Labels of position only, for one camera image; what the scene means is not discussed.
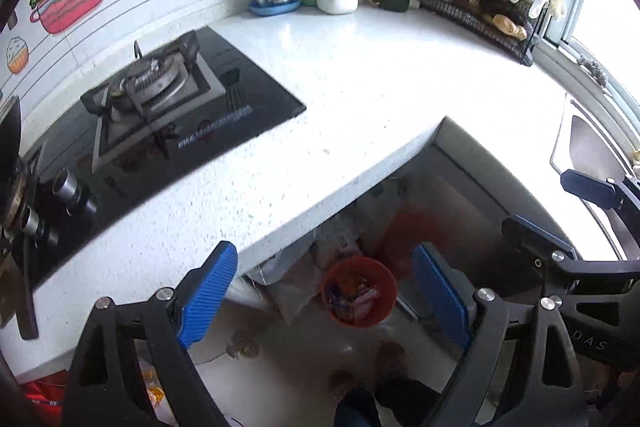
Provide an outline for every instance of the speckled countertop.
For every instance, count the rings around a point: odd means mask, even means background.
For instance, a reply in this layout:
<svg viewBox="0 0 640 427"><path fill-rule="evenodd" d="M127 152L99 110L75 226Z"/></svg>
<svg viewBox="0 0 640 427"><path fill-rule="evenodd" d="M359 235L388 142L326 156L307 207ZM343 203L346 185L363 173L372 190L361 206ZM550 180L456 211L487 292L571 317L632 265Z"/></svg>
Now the speckled countertop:
<svg viewBox="0 0 640 427"><path fill-rule="evenodd" d="M167 187L54 273L34 294L40 338L23 341L15 319L0 331L20 381L64 367L100 296L126 303L175 286L222 239L238 247L246 271L412 158L447 115L529 189L583 254L610 250L549 165L565 93L536 66L520 66L422 10L361 7L326 16L302 9L267 19L242 14L212 27L307 110Z"/></svg>

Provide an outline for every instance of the blue tray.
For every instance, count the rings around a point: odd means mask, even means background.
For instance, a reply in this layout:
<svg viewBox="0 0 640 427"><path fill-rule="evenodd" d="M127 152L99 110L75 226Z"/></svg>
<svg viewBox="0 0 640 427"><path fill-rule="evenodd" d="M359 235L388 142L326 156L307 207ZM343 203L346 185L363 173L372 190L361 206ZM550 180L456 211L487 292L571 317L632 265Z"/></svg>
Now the blue tray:
<svg viewBox="0 0 640 427"><path fill-rule="evenodd" d="M278 4L277 6L258 6L255 0L249 3L249 11L259 15L260 17L268 17L271 15L280 15L281 13L293 12L300 8L301 0L287 2L286 4Z"/></svg>

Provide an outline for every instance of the dish rack shelf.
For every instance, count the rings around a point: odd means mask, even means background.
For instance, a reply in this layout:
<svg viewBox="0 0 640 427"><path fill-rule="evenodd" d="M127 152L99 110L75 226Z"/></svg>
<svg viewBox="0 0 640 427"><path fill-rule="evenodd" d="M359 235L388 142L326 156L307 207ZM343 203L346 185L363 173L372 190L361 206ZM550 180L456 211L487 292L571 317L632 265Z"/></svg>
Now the dish rack shelf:
<svg viewBox="0 0 640 427"><path fill-rule="evenodd" d="M543 8L537 19L530 19L528 13L529 8L531 8L531 2L529 0L521 0L517 4L511 4L509 0L503 1L509 3L521 12L531 24L532 31L527 27L527 37L523 41L505 35L492 23L483 19L480 14L472 12L468 8L468 3L460 2L459 0L452 0L452 2L445 0L420 0L420 7L470 29L503 49L519 63L532 66L532 51L533 48L540 43L538 33L545 21L547 7L545 6L545 8Z"/></svg>

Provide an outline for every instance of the black pan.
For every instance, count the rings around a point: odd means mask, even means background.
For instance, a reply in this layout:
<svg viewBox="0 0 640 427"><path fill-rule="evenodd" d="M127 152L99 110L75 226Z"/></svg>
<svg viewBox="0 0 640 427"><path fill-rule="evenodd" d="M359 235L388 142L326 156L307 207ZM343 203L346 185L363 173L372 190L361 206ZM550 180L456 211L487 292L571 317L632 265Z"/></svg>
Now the black pan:
<svg viewBox="0 0 640 427"><path fill-rule="evenodd" d="M20 152L20 98L12 96L0 108L0 185L11 178Z"/></svg>

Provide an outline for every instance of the person's foot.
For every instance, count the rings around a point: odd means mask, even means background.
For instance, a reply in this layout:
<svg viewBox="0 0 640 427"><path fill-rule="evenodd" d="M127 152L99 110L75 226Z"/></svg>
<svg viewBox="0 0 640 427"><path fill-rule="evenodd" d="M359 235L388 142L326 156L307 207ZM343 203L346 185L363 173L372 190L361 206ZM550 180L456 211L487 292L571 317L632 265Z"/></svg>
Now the person's foot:
<svg viewBox="0 0 640 427"><path fill-rule="evenodd" d="M342 400L347 393L360 385L360 382L349 371L339 369L332 372L329 376L329 393L338 402Z"/></svg>
<svg viewBox="0 0 640 427"><path fill-rule="evenodd" d="M376 353L378 383L408 376L404 347L395 342L382 342Z"/></svg>

